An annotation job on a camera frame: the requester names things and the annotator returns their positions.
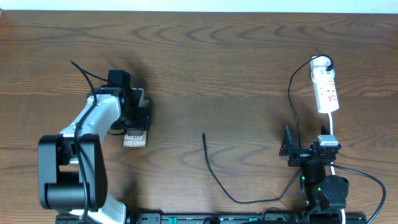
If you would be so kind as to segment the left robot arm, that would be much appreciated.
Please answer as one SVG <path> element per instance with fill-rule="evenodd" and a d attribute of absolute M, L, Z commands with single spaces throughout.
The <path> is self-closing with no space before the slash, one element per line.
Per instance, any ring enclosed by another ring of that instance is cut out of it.
<path fill-rule="evenodd" d="M 150 101 L 142 88 L 97 88 L 76 119 L 38 143 L 39 200 L 56 223 L 135 223 L 128 206 L 108 192 L 101 143 L 109 130 L 123 147 L 145 148 Z"/>

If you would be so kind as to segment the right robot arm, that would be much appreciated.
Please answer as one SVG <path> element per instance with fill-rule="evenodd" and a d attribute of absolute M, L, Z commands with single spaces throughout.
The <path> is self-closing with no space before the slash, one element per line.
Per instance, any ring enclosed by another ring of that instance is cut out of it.
<path fill-rule="evenodd" d="M 338 175 L 328 175 L 325 169 L 335 161 L 340 149 L 338 140 L 325 126 L 321 127 L 318 139 L 306 149 L 296 147 L 289 127 L 284 128 L 279 155 L 289 158 L 289 167 L 299 167 L 301 170 L 300 188 L 302 197 L 308 202 L 306 216 L 339 213 L 346 208 L 348 180 Z"/>

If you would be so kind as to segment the white usb charger plug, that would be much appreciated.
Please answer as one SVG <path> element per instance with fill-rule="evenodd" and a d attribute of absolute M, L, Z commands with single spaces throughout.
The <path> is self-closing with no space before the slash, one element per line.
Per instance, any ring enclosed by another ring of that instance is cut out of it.
<path fill-rule="evenodd" d="M 311 58 L 310 67 L 312 70 L 315 67 L 325 67 L 329 72 L 333 70 L 333 60 L 327 55 L 316 55 Z"/>

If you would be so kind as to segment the white power strip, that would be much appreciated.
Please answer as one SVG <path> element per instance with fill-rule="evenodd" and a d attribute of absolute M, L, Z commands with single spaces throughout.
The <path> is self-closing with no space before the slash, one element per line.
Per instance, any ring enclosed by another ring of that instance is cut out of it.
<path fill-rule="evenodd" d="M 339 109 L 334 77 L 335 71 L 326 71 L 326 67 L 312 69 L 311 78 L 319 113 L 328 114 Z"/>

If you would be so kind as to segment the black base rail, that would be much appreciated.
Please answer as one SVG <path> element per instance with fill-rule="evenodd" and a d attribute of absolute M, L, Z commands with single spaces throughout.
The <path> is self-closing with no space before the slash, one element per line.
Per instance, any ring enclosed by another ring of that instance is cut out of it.
<path fill-rule="evenodd" d="M 238 224 L 238 223 L 341 223 L 338 215 L 316 215 L 305 220 L 300 214 L 267 212 L 264 215 L 161 215 L 158 213 L 140 213 L 129 215 L 126 223 L 130 224 Z"/>

